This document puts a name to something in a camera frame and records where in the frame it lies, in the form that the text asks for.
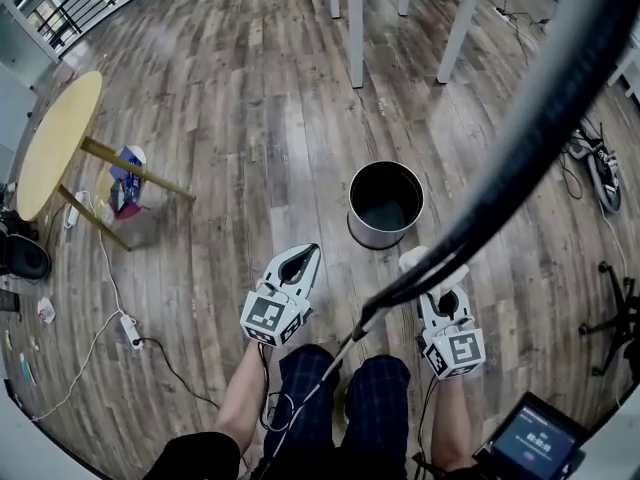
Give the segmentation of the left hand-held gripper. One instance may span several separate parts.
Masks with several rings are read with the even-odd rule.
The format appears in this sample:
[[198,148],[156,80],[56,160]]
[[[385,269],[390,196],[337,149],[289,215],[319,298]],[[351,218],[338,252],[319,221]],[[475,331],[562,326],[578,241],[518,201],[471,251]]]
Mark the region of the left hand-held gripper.
[[[240,326],[247,337],[274,348],[292,338],[311,312],[306,299],[320,259],[318,244],[307,243],[291,247],[269,262],[264,276],[267,282],[261,280],[245,300]],[[290,295],[279,289],[285,286]]]

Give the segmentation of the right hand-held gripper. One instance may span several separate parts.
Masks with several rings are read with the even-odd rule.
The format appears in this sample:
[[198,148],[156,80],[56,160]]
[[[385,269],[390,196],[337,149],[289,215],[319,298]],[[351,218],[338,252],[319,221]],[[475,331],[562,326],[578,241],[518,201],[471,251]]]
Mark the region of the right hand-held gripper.
[[[453,321],[470,318],[469,298],[464,290],[453,290],[456,301]],[[427,331],[438,331],[445,326],[445,314],[429,293],[419,297],[421,320]],[[448,380],[476,370],[486,361],[484,334],[471,325],[461,329],[451,325],[425,339],[423,356],[438,380]]]

